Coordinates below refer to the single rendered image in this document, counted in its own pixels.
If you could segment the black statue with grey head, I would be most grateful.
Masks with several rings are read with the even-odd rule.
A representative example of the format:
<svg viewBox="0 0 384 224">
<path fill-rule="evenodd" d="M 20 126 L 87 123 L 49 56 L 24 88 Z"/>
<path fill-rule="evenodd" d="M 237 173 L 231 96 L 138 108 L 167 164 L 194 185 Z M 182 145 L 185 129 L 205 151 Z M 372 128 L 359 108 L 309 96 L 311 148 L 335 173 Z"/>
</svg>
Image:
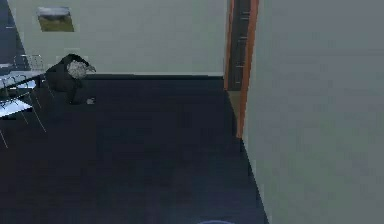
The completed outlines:
<svg viewBox="0 0 384 224">
<path fill-rule="evenodd" d="M 66 93 L 66 101 L 69 104 L 77 104 L 75 95 L 77 90 L 82 88 L 83 85 L 80 79 L 72 77 L 68 71 L 72 62 L 81 65 L 84 73 L 87 71 L 96 71 L 95 67 L 81 56 L 68 54 L 46 71 L 46 79 L 53 91 Z"/>
</svg>

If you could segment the framed landscape picture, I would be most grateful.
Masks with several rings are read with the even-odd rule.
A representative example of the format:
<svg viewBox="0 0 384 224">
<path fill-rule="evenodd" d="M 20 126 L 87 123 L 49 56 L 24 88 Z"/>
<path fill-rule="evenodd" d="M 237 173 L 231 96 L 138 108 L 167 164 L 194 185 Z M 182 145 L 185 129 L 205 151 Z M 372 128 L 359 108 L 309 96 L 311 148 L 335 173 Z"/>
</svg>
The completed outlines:
<svg viewBox="0 0 384 224">
<path fill-rule="evenodd" d="M 68 7 L 38 7 L 37 18 L 42 32 L 73 32 Z"/>
</svg>

